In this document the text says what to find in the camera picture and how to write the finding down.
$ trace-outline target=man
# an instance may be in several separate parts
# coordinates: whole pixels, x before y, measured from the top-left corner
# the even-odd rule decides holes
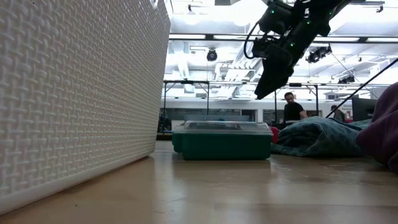
[[[330,110],[333,111],[336,107],[337,107],[337,105],[333,105],[333,106],[331,106]],[[346,122],[346,115],[344,114],[344,112],[342,112],[339,109],[337,109],[335,111],[335,115],[333,118],[335,118],[336,120],[341,121],[343,123]]]
[[[287,102],[284,109],[285,121],[298,121],[308,117],[303,107],[294,101],[293,93],[285,93],[285,100]]]

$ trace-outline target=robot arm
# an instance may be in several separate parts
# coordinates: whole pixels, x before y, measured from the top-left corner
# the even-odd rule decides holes
[[[257,99],[263,99],[286,85],[294,73],[294,66],[315,37],[326,37],[330,32],[330,19],[350,2],[351,0],[296,0],[294,6],[290,6],[280,0],[267,1],[267,11],[257,22],[265,34],[254,41],[252,48],[253,57],[263,58],[264,67],[255,90]],[[279,39],[268,37],[270,31],[279,34]]]

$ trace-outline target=white textured panel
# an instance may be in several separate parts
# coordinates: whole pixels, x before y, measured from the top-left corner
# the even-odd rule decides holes
[[[154,150],[163,1],[1,0],[0,213]]]

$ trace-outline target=blanket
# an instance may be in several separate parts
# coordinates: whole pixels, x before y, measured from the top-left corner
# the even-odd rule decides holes
[[[359,157],[358,133],[370,123],[346,124],[333,118],[311,117],[284,128],[271,152],[300,157]]]
[[[398,83],[389,86],[380,96],[371,124],[356,140],[366,155],[398,174]]]

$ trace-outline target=green plastic container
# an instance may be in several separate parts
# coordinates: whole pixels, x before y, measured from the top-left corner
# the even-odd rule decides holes
[[[186,160],[263,160],[271,140],[266,123],[230,121],[187,121],[172,137],[174,151]]]

